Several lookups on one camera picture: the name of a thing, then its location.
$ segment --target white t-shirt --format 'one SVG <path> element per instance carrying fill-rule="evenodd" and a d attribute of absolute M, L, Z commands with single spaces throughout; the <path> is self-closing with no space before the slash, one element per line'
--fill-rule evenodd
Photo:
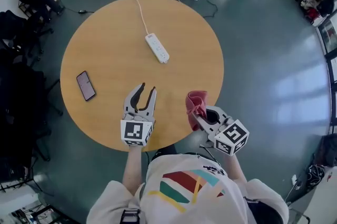
<path fill-rule="evenodd" d="M 271 207 L 287 224 L 285 202 L 260 180 L 234 182 L 216 162 L 198 155 L 163 155 L 150 163 L 146 183 L 135 196 L 111 181 L 90 210 L 87 224 L 120 223 L 127 208 L 140 209 L 140 223 L 148 224 L 256 224 L 244 197 Z"/>

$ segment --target round wooden table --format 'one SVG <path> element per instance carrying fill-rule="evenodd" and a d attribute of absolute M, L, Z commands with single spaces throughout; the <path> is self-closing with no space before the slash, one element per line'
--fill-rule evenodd
<path fill-rule="evenodd" d="M 144 151 L 173 144 L 192 130 L 185 98 L 206 90 L 214 105 L 222 86 L 223 57 L 211 27 L 197 12 L 176 0 L 138 0 L 149 33 L 155 33 L 170 55 L 161 64 L 145 41 L 136 0 L 112 2 L 91 15 L 75 32 L 61 67 L 65 106 L 77 126 L 109 148 L 128 151 L 121 141 L 124 99 L 145 82 L 138 108 L 157 89 L 154 131 Z M 96 96 L 85 101 L 76 77 L 87 71 Z"/>

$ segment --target smartphone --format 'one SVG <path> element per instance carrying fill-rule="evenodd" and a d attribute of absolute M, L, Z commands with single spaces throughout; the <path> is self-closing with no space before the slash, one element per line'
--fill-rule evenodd
<path fill-rule="evenodd" d="M 86 71 L 83 71 L 79 76 L 77 76 L 76 79 L 78 85 L 80 86 L 84 99 L 86 101 L 92 99 L 96 95 L 96 92 L 89 80 L 89 76 Z"/>

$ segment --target gray floor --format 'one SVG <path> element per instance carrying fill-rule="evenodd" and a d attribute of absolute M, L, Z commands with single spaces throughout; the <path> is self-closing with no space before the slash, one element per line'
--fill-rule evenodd
<path fill-rule="evenodd" d="M 95 11 L 115 0 L 62 1 L 74 10 Z M 205 0 L 181 1 L 201 15 L 214 10 Z M 291 176 L 308 164 L 329 125 L 328 77 L 315 29 L 294 0 L 211 1 L 219 11 L 206 20 L 220 41 L 225 67 L 217 105 L 250 130 L 248 144 L 238 153 L 247 178 L 258 178 L 285 197 Z M 49 82 L 60 76 L 67 44 L 89 15 L 65 11 L 53 19 L 55 33 L 44 38 L 45 53 L 35 66 Z M 84 223 L 106 184 L 121 180 L 127 155 L 94 142 L 78 129 L 66 112 L 59 86 L 49 100 L 65 113 L 62 118 L 49 113 L 53 133 L 46 143 L 51 161 L 39 162 L 35 172 L 41 175 L 44 190 L 53 195 L 45 199 Z M 198 147 L 204 141 L 205 135 L 195 132 L 176 147 L 180 152 L 202 152 Z M 143 154 L 144 174 L 146 163 Z"/>

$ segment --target desk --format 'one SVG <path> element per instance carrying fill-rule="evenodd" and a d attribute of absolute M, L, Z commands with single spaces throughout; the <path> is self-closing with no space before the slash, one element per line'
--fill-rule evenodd
<path fill-rule="evenodd" d="M 157 88 L 154 131 L 144 151 L 173 144 L 191 133 L 185 97 L 209 92 L 214 105 L 223 80 L 223 56 L 209 24 L 176 0 L 138 0 L 149 33 L 155 33 L 170 59 L 158 62 L 145 41 L 136 0 L 112 2 L 91 15 L 75 32 L 61 66 L 65 106 L 77 126 L 109 148 L 128 151 L 121 141 L 124 99 L 146 83 L 138 108 Z M 87 71 L 97 96 L 86 102 L 76 77 Z"/>

